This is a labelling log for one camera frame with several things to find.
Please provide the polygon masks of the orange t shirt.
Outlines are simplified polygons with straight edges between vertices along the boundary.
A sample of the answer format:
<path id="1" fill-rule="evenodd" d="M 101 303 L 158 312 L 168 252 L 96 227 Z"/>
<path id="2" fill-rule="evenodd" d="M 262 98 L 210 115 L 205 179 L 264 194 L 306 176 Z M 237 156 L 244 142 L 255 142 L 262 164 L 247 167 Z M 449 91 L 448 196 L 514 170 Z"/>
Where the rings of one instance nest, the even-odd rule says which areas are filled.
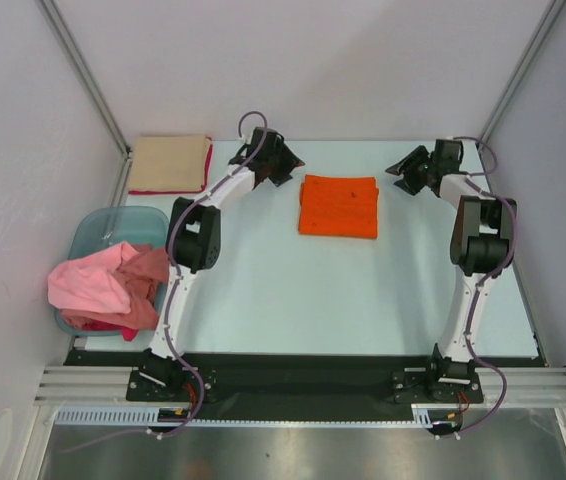
<path id="1" fill-rule="evenodd" d="M 378 200 L 374 177 L 307 174 L 299 192 L 298 231 L 303 235 L 377 239 Z"/>

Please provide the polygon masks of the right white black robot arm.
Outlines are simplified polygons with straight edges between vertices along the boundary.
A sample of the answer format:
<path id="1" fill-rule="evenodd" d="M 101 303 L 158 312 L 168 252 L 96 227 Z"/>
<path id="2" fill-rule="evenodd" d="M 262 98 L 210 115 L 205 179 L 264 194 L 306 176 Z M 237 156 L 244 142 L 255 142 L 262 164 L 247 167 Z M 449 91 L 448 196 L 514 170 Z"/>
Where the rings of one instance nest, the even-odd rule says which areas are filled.
<path id="1" fill-rule="evenodd" d="M 517 204 L 480 187 L 479 172 L 462 169 L 467 139 L 438 139 L 431 151 L 419 146 L 386 169 L 404 192 L 414 196 L 429 188 L 456 211 L 449 247 L 456 280 L 448 320 L 423 369 L 392 374 L 397 404 L 479 403 L 476 368 L 498 370 L 478 357 L 476 340 L 492 287 L 513 261 Z"/>

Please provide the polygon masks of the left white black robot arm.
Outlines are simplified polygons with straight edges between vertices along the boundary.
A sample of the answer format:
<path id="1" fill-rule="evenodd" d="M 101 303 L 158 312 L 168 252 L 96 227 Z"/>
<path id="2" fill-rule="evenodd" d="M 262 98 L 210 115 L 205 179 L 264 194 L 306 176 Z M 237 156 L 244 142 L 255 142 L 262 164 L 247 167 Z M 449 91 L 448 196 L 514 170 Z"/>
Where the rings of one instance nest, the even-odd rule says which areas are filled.
<path id="1" fill-rule="evenodd" d="M 280 133 L 256 127 L 220 180 L 192 199 L 174 201 L 166 243 L 170 261 L 167 292 L 139 366 L 140 376 L 160 398 L 173 399 L 183 390 L 189 368 L 182 358 L 179 331 L 189 319 L 204 274 L 220 257 L 222 212 L 266 180 L 281 186 L 303 164 Z"/>

